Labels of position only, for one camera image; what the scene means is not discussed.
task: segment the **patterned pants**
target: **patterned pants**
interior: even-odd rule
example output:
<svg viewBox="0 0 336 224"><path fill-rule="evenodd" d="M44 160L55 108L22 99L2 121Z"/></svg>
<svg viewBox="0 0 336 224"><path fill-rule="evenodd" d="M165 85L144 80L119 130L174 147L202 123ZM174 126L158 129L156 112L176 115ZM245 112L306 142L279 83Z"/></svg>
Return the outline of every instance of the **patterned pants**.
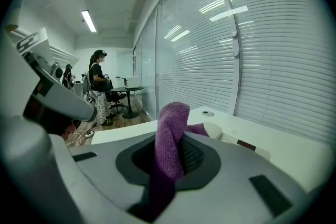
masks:
<svg viewBox="0 0 336 224"><path fill-rule="evenodd" d="M100 121L100 124L102 124L106 120L106 116L110 115L109 111L109 103L106 99L106 95L104 92L97 92L92 91L93 97L95 98L96 102L94 106L97 108L97 114Z"/></svg>

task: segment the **table leg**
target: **table leg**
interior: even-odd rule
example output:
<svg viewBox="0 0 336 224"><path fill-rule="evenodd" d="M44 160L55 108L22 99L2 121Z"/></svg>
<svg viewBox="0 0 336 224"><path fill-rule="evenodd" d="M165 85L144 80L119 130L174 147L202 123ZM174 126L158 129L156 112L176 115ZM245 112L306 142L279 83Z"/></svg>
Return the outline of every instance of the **table leg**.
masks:
<svg viewBox="0 0 336 224"><path fill-rule="evenodd" d="M126 92L127 94L127 101L128 101L128 112L127 113L124 113L122 115L122 117L124 119L133 119L133 118L136 118L137 116L139 116L139 113L138 112L133 112L132 111L132 108L131 108L131 102L130 102L130 92L127 91Z"/></svg>

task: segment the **ponytail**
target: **ponytail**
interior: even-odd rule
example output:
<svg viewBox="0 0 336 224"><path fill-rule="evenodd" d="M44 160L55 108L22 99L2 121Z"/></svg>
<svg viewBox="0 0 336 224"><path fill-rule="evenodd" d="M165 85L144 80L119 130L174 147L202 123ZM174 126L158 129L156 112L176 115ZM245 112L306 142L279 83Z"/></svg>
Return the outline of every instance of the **ponytail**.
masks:
<svg viewBox="0 0 336 224"><path fill-rule="evenodd" d="M97 62L96 56L93 54L90 58L90 65L89 65L89 70L94 62Z"/></svg>
<svg viewBox="0 0 336 224"><path fill-rule="evenodd" d="M67 78L68 77L68 74L71 73L71 68L70 67L67 67L63 73L63 77L64 78Z"/></svg>

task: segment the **sneaker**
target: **sneaker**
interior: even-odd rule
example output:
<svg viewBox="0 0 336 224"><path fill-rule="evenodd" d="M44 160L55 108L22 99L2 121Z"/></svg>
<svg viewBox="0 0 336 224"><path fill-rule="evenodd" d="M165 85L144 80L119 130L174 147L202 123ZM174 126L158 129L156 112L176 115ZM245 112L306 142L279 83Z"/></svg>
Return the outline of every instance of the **sneaker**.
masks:
<svg viewBox="0 0 336 224"><path fill-rule="evenodd" d="M110 120L105 120L105 121L101 124L101 126L111 126L111 125L113 125L113 122L110 121Z"/></svg>
<svg viewBox="0 0 336 224"><path fill-rule="evenodd" d="M111 119L111 118L113 118L113 117L115 117L115 116L117 116L117 115L115 115L114 113L111 113L110 115L108 115L108 116L106 117L106 119L108 120L108 119Z"/></svg>

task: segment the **wooden floor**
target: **wooden floor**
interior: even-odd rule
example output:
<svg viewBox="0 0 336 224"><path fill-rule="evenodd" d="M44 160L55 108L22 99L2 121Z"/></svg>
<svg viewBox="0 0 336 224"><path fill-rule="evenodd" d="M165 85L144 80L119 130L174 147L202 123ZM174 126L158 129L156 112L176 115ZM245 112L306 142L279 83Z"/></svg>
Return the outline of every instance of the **wooden floor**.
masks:
<svg viewBox="0 0 336 224"><path fill-rule="evenodd" d="M110 130L110 129L117 129L117 128L121 128L121 127L132 126L132 125L136 125L136 124L151 121L149 119L149 117L147 116L146 112L142 109L139 102L137 101L137 99L133 95L131 95L130 101L131 101L132 111L133 112L135 112L135 111L139 112L139 116L137 116L136 118L129 119L129 120L124 119L122 117L122 115L123 115L123 113L125 113L127 111L126 108L118 108L118 111L119 111L118 114L117 114L117 110L115 108L111 109L111 111L113 113L117 114L117 116L112 119L113 120L113 125L112 126L101 126L99 121L97 121L97 120L94 120L93 122L81 122L81 124L78 126L76 131L69 135L68 140L66 140L65 143L68 145L68 147L90 145L91 141L93 139L93 136L88 138L88 139L83 138L84 134L88 130L93 130L93 131L97 132L97 131L104 131L104 130ZM128 105L127 104L127 97L120 100L120 103Z"/></svg>

